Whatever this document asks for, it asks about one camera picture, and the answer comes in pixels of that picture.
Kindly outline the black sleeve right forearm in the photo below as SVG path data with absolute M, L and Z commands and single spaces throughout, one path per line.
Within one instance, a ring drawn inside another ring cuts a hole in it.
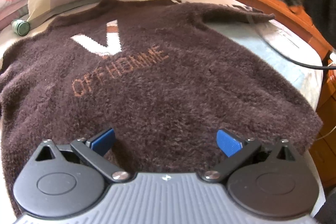
M 335 48 L 335 0 L 303 0 L 303 8 L 319 33 Z

